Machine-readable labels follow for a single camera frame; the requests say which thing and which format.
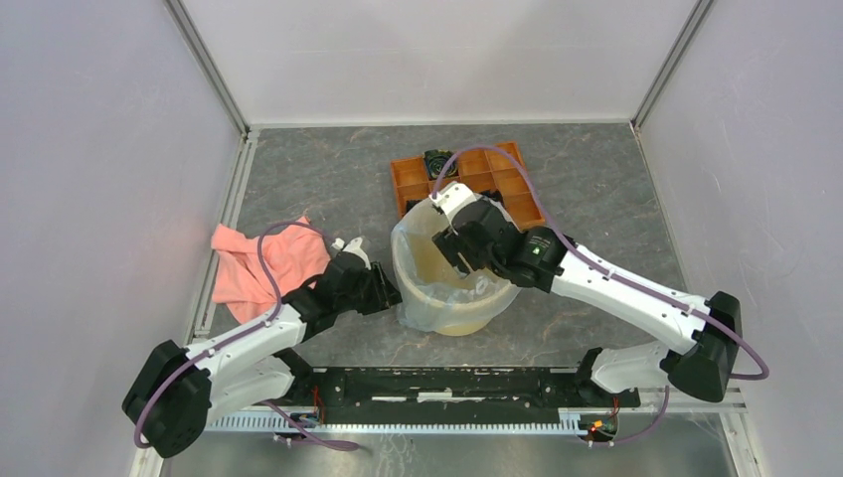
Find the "orange wooden divided tray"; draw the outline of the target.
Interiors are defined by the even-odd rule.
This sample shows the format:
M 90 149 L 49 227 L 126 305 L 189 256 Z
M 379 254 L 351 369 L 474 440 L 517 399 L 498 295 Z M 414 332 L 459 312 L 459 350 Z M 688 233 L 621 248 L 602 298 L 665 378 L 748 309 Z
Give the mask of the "orange wooden divided tray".
M 461 154 L 455 161 L 458 176 L 444 177 L 440 187 L 460 182 L 479 194 L 484 190 L 499 190 L 504 198 L 505 210 L 520 229 L 543 226 L 545 215 L 539 210 L 526 180 L 518 172 L 525 164 L 517 143 L 510 141 L 496 146 L 500 149 L 498 152 L 472 150 Z M 427 178 L 422 154 L 392 161 L 390 172 L 399 218 L 405 201 L 427 198 L 437 180 Z

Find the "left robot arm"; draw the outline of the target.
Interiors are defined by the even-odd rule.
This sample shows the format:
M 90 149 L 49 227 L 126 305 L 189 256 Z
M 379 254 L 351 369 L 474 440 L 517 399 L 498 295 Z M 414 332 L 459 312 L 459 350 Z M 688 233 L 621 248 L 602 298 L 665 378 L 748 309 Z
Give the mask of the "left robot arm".
M 344 313 L 379 313 L 401 301 L 378 263 L 341 251 L 322 273 L 251 321 L 187 347 L 160 343 L 121 405 L 134 425 L 136 446 L 173 457 L 208 425 L 252 404 L 305 402 L 312 379 L 295 368 L 293 348 L 333 327 Z

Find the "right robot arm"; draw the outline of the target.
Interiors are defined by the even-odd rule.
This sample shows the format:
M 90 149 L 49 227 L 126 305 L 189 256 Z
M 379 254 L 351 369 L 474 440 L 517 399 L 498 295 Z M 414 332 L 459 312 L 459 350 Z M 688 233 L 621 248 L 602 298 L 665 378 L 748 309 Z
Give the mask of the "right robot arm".
M 738 298 L 661 286 L 548 227 L 521 231 L 498 206 L 472 193 L 462 199 L 439 194 L 432 206 L 446 219 L 432 241 L 460 274 L 486 270 L 520 288 L 573 298 L 653 337 L 645 345 L 589 350 L 574 379 L 581 402 L 599 405 L 611 395 L 666 385 L 702 401 L 723 400 L 739 350 Z

